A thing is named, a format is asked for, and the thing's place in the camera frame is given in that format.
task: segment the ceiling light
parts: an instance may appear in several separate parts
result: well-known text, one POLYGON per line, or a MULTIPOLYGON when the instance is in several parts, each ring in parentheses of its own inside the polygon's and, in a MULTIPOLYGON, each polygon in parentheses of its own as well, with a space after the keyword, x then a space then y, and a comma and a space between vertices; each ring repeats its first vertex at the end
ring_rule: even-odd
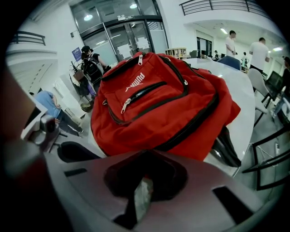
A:
POLYGON ((221 28, 221 30, 222 30, 222 32, 223 32, 224 34, 227 34, 227 32, 226 32, 226 30, 225 30, 224 28, 221 28))
POLYGON ((275 52, 278 52, 278 51, 281 51, 282 48, 274 48, 273 50, 274 50, 275 52))
POLYGON ((96 45, 102 44, 103 42, 105 42, 105 40, 103 40, 103 41, 101 41, 101 42, 98 42, 98 43, 96 43, 96 45))
POLYGON ((131 8, 131 9, 137 8, 137 4, 132 4, 132 5, 130 6, 130 8, 131 8))
POLYGON ((92 19, 92 15, 91 14, 88 14, 86 17, 83 18, 83 20, 85 21, 89 21, 92 19))
POLYGON ((117 36, 120 36, 120 34, 119 34, 119 35, 115 35, 115 36, 111 37, 111 39, 112 39, 112 38, 115 38, 115 37, 117 37, 117 36))

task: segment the zipper pull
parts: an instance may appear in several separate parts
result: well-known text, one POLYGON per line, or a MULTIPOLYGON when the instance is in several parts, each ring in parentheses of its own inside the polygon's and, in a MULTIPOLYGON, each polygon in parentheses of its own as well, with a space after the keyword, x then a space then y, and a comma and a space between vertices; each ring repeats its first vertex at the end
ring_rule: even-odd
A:
POLYGON ((143 64, 142 58, 143 58, 143 55, 141 54, 141 55, 139 56, 139 61, 138 61, 138 64, 139 64, 139 65, 142 65, 142 64, 143 64))
POLYGON ((122 110, 121 110, 121 114, 123 114, 123 113, 125 112, 126 107, 127 107, 127 105, 129 105, 130 102, 131 102, 131 98, 128 98, 128 99, 125 101, 124 106, 123 106, 123 108, 122 108, 122 110))

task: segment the puma logo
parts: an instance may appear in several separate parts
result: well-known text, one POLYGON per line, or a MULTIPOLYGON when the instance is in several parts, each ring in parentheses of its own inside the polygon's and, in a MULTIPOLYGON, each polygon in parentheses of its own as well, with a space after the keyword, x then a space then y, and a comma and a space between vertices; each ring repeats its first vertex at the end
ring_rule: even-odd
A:
POLYGON ((128 89, 131 88, 131 87, 135 87, 137 85, 143 85, 143 83, 141 83, 141 81, 144 78, 145 78, 144 74, 143 73, 140 73, 140 75, 135 78, 135 81, 129 87, 126 88, 126 91, 125 92, 127 92, 128 89))

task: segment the blue shirt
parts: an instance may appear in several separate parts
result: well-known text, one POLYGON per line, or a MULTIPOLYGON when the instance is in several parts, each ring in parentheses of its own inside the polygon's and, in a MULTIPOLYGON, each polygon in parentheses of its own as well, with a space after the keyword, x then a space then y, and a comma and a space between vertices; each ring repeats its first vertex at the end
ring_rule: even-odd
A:
POLYGON ((47 108, 47 113, 54 118, 57 118, 61 110, 55 106, 52 98, 53 94, 48 91, 41 91, 35 96, 35 99, 45 108, 47 108))

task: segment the round ceiling light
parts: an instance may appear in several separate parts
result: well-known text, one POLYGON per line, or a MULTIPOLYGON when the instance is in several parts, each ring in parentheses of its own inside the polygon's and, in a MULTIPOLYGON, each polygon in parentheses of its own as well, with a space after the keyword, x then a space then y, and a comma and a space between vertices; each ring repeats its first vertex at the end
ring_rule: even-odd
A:
POLYGON ((89 21, 92 19, 92 15, 91 14, 88 14, 86 17, 83 18, 83 20, 85 21, 89 21))
POLYGON ((130 8, 131 8, 131 9, 137 8, 137 4, 132 4, 132 5, 130 6, 130 8))

